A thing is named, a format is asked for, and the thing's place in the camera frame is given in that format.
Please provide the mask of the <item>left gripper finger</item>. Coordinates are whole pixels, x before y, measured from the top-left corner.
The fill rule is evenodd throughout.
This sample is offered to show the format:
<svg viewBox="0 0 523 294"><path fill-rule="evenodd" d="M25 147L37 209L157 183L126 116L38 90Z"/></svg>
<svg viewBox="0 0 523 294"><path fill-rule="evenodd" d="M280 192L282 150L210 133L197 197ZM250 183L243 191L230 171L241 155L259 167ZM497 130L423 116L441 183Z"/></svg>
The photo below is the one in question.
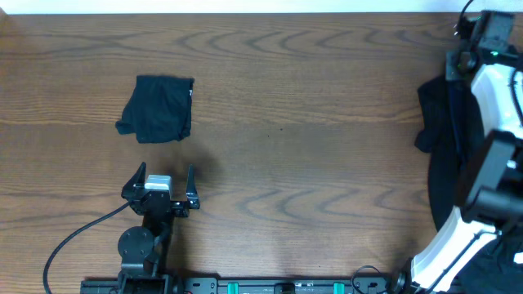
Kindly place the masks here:
<svg viewBox="0 0 523 294"><path fill-rule="evenodd" d="M194 167L189 165L187 182L186 182L186 198L189 203L189 209L200 209L200 199L199 194L196 189L195 179L194 179Z"/></svg>
<svg viewBox="0 0 523 294"><path fill-rule="evenodd" d="M134 175L122 187L121 197L126 200L134 199L145 186L146 163L142 162Z"/></svg>

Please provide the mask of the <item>black shorts with white trim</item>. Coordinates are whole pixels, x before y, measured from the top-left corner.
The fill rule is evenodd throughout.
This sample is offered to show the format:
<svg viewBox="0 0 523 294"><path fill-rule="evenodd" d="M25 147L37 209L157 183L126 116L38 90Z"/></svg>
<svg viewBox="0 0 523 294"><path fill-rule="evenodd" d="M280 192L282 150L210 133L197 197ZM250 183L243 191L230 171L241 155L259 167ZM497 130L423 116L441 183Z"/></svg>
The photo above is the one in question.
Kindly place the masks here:
<svg viewBox="0 0 523 294"><path fill-rule="evenodd" d="M470 80L449 61L445 62L445 83L458 169L461 171L481 147L485 131Z"/></svg>

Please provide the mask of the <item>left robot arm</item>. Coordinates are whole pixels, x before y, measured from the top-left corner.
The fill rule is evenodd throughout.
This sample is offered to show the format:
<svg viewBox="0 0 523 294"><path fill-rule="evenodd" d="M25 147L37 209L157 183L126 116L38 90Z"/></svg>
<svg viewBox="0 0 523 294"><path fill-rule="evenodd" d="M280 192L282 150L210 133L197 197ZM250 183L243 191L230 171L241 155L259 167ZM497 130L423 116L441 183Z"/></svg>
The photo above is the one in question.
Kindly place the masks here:
<svg viewBox="0 0 523 294"><path fill-rule="evenodd" d="M172 178L147 175L145 163L123 186L122 198L143 217L143 221L142 225L127 229L119 238L118 253L122 262L118 294L179 294L185 291L181 279L165 270L165 263L173 221L188 217L191 210L200 209L192 166L188 169L186 199L173 200L172 195Z"/></svg>

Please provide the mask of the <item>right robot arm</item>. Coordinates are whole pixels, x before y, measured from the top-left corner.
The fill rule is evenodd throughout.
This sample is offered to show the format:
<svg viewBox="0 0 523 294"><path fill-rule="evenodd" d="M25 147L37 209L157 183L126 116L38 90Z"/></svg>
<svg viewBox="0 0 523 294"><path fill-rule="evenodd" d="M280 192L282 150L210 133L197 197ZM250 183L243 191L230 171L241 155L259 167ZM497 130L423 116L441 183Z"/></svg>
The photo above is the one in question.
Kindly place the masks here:
<svg viewBox="0 0 523 294"><path fill-rule="evenodd" d="M521 80L521 54L503 37L479 37L418 89L424 126L415 145L430 154L436 236L393 292L521 292Z"/></svg>

